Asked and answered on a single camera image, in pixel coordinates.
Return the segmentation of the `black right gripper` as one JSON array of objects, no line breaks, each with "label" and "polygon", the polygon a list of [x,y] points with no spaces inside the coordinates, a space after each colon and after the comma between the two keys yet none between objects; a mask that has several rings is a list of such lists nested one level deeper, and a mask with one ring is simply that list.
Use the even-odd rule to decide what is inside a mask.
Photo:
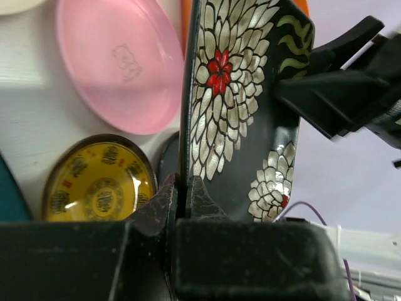
[{"label": "black right gripper", "polygon": [[370,40],[351,71],[281,80],[274,96],[325,137],[364,127],[400,149],[400,33],[367,16],[336,39],[314,48],[310,69],[340,69]]}]

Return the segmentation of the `teal square plate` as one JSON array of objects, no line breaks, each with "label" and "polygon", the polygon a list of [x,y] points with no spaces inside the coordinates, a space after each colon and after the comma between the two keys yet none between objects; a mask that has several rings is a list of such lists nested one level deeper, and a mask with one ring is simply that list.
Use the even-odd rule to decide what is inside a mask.
[{"label": "teal square plate", "polygon": [[1,222],[31,221],[33,216],[3,157],[0,177]]}]

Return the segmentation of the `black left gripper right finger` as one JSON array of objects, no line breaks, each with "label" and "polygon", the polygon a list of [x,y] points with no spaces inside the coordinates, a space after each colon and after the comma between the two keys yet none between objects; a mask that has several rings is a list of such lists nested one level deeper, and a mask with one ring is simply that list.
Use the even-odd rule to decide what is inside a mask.
[{"label": "black left gripper right finger", "polygon": [[323,229],[305,222],[231,221],[202,179],[180,199],[172,283],[179,300],[348,300],[338,257]]}]

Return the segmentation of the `black floral rectangular plate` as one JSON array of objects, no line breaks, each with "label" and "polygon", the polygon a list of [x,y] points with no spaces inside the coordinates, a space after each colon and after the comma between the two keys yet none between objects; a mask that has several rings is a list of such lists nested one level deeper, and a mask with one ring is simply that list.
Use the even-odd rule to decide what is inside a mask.
[{"label": "black floral rectangular plate", "polygon": [[315,27],[293,1],[193,1],[179,174],[234,221],[271,222],[293,186],[299,117],[275,85],[307,74]]}]

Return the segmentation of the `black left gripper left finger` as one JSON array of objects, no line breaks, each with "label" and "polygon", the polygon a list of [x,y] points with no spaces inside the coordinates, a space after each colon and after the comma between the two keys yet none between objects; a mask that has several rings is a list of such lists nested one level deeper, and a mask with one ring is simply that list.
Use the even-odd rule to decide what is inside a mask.
[{"label": "black left gripper left finger", "polygon": [[173,300],[165,267],[170,175],[122,221],[1,224],[2,300]]}]

